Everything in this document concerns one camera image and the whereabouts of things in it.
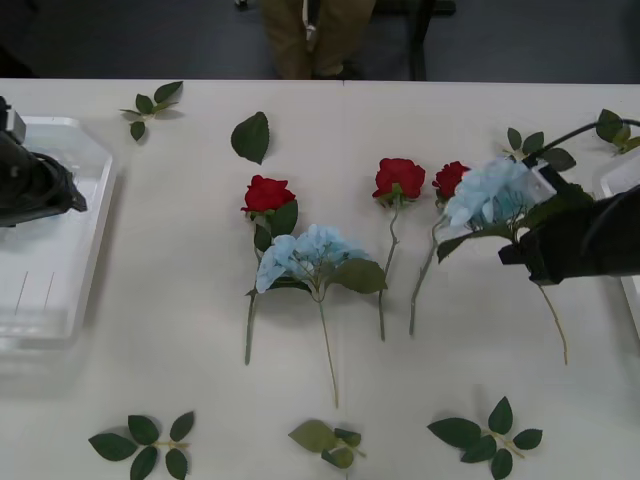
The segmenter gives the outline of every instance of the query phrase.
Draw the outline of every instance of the hydrangea stem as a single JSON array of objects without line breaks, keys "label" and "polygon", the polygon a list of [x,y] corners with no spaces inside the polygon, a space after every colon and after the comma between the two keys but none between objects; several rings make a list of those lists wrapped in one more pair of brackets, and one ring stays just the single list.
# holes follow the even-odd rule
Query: hydrangea stem
[{"label": "hydrangea stem", "polygon": [[327,335],[327,322],[324,319],[324,309],[322,302],[318,302],[320,307],[320,318],[322,319],[322,329],[324,330],[324,341],[327,344],[327,356],[329,357],[329,368],[331,369],[331,380],[333,381],[333,400],[338,408],[338,384],[336,383],[336,375],[333,371],[333,360],[331,359],[331,348],[329,348],[329,335]]},{"label": "hydrangea stem", "polygon": [[[389,258],[387,258],[387,266],[384,267],[384,277],[387,278],[389,274],[389,267],[391,267],[391,260],[393,259],[393,253],[396,251],[396,245],[398,245],[398,237],[396,237],[396,233],[393,231],[393,226],[398,219],[398,214],[400,213],[400,201],[396,199],[395,203],[395,214],[393,215],[393,220],[391,220],[391,224],[389,225],[389,231],[391,232],[391,239],[393,240],[391,243],[391,250],[389,250]],[[380,313],[380,339],[385,341],[385,332],[384,332],[384,311],[382,308],[382,295],[384,294],[384,290],[380,290],[378,294],[378,312]]]},{"label": "hydrangea stem", "polygon": [[438,248],[438,242],[436,242],[436,230],[442,224],[442,222],[444,222],[444,219],[444,216],[440,217],[440,219],[431,229],[431,248],[429,249],[429,255],[427,255],[427,261],[424,262],[424,265],[420,268],[418,283],[416,283],[416,288],[413,290],[413,295],[411,295],[411,320],[409,322],[409,335],[411,335],[412,337],[416,327],[416,300],[418,298],[418,294],[420,293],[422,282],[427,276],[427,272],[429,271],[429,267],[431,266],[431,262],[433,261],[433,257],[435,256],[436,250]]},{"label": "hydrangea stem", "polygon": [[537,285],[537,287],[542,292],[542,295],[544,296],[544,299],[546,300],[547,305],[549,305],[549,309],[553,314],[553,319],[556,322],[556,327],[558,327],[558,332],[560,332],[560,338],[562,338],[562,346],[564,347],[564,364],[569,365],[569,346],[567,345],[567,339],[564,336],[564,331],[562,330],[562,325],[560,324],[560,318],[556,313],[556,309],[553,308],[551,300],[549,300],[549,297],[547,296],[547,292],[545,292],[544,288],[542,288],[540,285]]}]

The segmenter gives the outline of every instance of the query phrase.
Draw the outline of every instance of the white tray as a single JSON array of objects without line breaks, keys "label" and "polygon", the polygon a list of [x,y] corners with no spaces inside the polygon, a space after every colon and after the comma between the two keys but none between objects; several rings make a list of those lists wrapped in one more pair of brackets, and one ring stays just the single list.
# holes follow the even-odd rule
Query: white tray
[{"label": "white tray", "polygon": [[88,210],[0,229],[0,351],[59,349],[75,337],[116,174],[111,154],[78,121],[23,119],[25,147],[71,170]]},{"label": "white tray", "polygon": [[[598,198],[611,197],[640,184],[640,154],[631,151],[620,155],[600,169],[594,178]],[[640,276],[621,278],[631,314],[640,334]]]}]

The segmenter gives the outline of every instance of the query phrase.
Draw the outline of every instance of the gray floor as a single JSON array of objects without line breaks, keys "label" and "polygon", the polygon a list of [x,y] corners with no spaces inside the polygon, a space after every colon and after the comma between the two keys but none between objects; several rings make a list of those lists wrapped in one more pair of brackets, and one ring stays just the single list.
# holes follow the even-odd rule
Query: gray floor
[{"label": "gray floor", "polygon": [[[239,13],[232,0],[32,1],[40,12],[10,48],[41,76],[276,78],[255,7]],[[638,25],[640,0],[458,0],[454,17],[432,21],[427,75],[640,83]],[[407,44],[406,19],[374,17],[358,54],[367,78],[408,80]]]}]

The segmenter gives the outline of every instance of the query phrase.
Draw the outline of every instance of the plastic tray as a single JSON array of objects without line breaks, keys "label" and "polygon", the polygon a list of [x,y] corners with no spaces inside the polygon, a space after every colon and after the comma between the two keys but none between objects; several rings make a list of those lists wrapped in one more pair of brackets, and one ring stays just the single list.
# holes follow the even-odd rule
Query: plastic tray
[{"label": "plastic tray", "polygon": [[23,119],[26,148],[74,173],[88,211],[0,229],[0,351],[71,343],[84,319],[116,173],[112,155],[78,121]]}]

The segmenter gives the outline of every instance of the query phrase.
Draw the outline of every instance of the leaf sprig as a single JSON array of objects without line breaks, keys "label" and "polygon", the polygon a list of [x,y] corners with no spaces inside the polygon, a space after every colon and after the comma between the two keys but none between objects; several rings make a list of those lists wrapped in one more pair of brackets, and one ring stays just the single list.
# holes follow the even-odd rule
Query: leaf sprig
[{"label": "leaf sprig", "polygon": [[[464,451],[460,461],[479,463],[491,460],[491,475],[502,480],[513,469],[512,453],[525,458],[519,450],[533,450],[542,441],[542,430],[527,429],[513,440],[505,438],[513,426],[513,411],[507,397],[503,397],[489,415],[489,430],[482,430],[476,423],[464,418],[447,418],[432,423],[427,428],[452,447]],[[504,445],[498,449],[496,440]]]},{"label": "leaf sprig", "polygon": [[[505,153],[510,154],[514,160],[522,159],[536,150],[540,150],[544,146],[543,132],[534,133],[523,142],[520,132],[510,127],[507,130],[507,139],[513,151],[505,150]],[[542,158],[556,172],[565,172],[576,166],[575,159],[564,148],[552,148],[546,152]]]},{"label": "leaf sprig", "polygon": [[138,120],[131,123],[130,133],[133,139],[137,142],[140,140],[145,132],[147,131],[147,126],[145,122],[151,118],[154,118],[158,112],[166,110],[167,108],[175,105],[178,102],[169,102],[169,98],[171,98],[180,87],[182,87],[183,82],[171,82],[166,85],[162,85],[160,88],[156,90],[156,93],[153,95],[153,100],[155,100],[156,104],[154,105],[153,101],[147,97],[146,95],[138,94],[136,96],[136,108],[137,110],[130,109],[120,109],[121,112],[127,113],[129,115],[133,115],[138,117]]},{"label": "leaf sprig", "polygon": [[130,480],[143,480],[153,470],[158,458],[158,447],[169,447],[165,464],[169,474],[178,480],[184,480],[189,470],[187,457],[182,450],[188,443],[180,443],[191,431],[195,422],[194,412],[180,416],[173,425],[168,442],[159,442],[160,431],[153,420],[144,415],[130,415],[128,419],[129,433],[134,441],[115,433],[101,433],[89,439],[96,452],[106,460],[119,462],[136,453],[138,445],[144,446],[131,464]]},{"label": "leaf sprig", "polygon": [[353,464],[354,454],[367,457],[358,449],[362,435],[341,428],[331,430],[320,420],[304,422],[289,436],[304,449],[311,453],[319,453],[325,462],[342,470]]}]

